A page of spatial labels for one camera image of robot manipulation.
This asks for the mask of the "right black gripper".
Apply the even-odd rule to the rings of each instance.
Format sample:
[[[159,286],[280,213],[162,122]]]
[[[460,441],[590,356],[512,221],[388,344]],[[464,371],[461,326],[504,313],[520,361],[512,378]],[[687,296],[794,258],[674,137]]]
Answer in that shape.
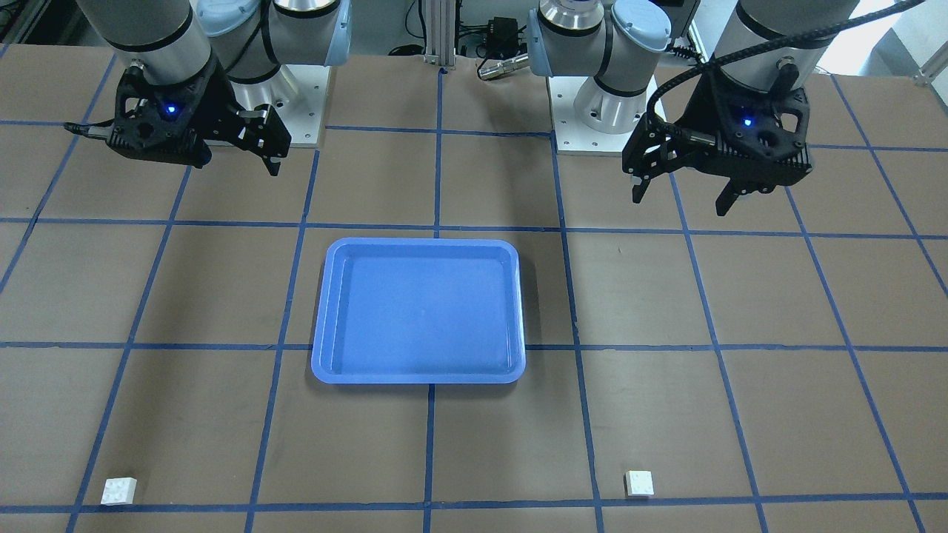
[[[214,55],[176,84],[152,84],[146,72],[145,64],[133,61],[116,88],[109,148],[119,155],[202,168],[211,159],[209,142],[215,141],[260,159],[267,149],[283,149],[287,156],[291,135],[275,107],[244,109]]]

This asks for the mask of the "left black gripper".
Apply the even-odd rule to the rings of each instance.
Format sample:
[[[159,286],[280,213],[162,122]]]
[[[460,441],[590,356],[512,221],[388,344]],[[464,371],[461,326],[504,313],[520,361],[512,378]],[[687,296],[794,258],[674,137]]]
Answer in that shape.
[[[647,181],[690,167],[724,176],[739,191],[791,186],[812,172],[808,95],[797,68],[779,68],[763,90],[722,70],[704,72],[683,115],[660,130],[642,118],[622,151],[624,171]]]

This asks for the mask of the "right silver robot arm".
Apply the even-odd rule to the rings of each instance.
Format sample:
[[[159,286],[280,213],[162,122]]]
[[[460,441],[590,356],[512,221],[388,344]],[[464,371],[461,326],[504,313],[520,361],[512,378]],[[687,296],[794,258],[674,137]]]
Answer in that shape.
[[[125,65],[112,117],[65,122],[71,134],[116,154],[201,169],[211,146],[257,155],[278,175],[301,133],[287,126],[305,94],[293,65],[329,70],[348,61],[349,1],[81,1],[80,9]],[[654,1],[541,1],[513,50],[489,48],[476,74],[495,81],[528,68],[582,78],[573,107],[588,128],[624,134],[643,124],[644,82],[661,52],[677,52],[677,21]]]

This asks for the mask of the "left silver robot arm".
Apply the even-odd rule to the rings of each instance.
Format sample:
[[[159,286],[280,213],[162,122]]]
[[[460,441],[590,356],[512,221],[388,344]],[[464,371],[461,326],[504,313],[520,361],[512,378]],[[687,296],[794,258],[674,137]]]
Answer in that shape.
[[[738,1],[706,61],[647,95],[672,21],[651,1],[541,1],[526,24],[530,69],[583,76],[579,110],[604,128],[622,101],[642,105],[622,164],[640,202],[651,179],[687,167],[727,178],[722,199],[795,185],[812,172],[804,84],[853,1]]]

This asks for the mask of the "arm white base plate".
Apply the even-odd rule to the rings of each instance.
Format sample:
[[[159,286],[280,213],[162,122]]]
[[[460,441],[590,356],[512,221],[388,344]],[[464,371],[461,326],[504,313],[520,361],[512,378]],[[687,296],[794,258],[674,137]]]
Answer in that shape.
[[[644,93],[619,97],[590,77],[558,76],[547,88],[559,155],[620,156],[658,85],[651,78]]]
[[[325,65],[282,65],[265,78],[232,78],[237,101],[251,110],[275,107],[291,135],[294,148],[318,148],[326,118],[334,68]]]

